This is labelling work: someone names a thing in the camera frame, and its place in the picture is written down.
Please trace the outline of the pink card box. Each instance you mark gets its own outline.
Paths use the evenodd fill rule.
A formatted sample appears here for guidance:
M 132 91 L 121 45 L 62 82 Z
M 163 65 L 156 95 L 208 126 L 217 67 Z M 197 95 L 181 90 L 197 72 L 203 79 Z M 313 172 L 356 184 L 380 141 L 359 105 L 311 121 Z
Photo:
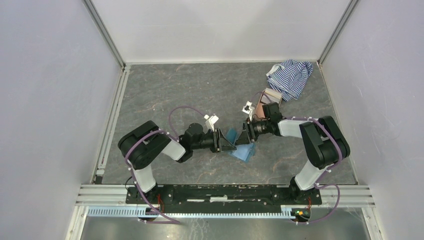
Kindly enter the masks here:
M 258 101 L 255 105 L 253 114 L 255 120 L 264 119 L 266 117 L 263 108 L 264 106 L 274 103 L 279 106 L 283 101 L 282 94 L 271 88 L 265 88 L 263 91 L 258 92 L 257 95 Z

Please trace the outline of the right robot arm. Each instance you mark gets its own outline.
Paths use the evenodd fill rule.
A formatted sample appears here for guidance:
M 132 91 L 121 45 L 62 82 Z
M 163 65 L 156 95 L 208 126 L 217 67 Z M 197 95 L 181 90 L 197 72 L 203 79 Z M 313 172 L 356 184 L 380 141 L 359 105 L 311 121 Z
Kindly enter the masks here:
M 289 199 L 302 204 L 313 189 L 318 188 L 324 172 L 350 155 L 350 146 L 332 116 L 285 117 L 276 102 L 262 105 L 262 111 L 263 119 L 243 123 L 242 132 L 234 144 L 251 144 L 264 134 L 302 139 L 307 162 L 290 180 L 288 187 Z

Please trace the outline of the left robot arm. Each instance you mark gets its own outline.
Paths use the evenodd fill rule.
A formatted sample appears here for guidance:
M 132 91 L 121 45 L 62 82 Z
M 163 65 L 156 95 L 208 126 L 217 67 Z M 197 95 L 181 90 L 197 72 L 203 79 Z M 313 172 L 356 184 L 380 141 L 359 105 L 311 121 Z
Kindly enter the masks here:
M 123 136 L 117 146 L 134 177 L 137 196 L 145 204 L 157 198 L 151 164 L 160 154 L 184 163 L 193 156 L 194 150 L 209 149 L 212 153 L 236 150 L 219 128 L 204 132 L 201 124 L 192 123 L 184 134 L 173 138 L 151 120 Z

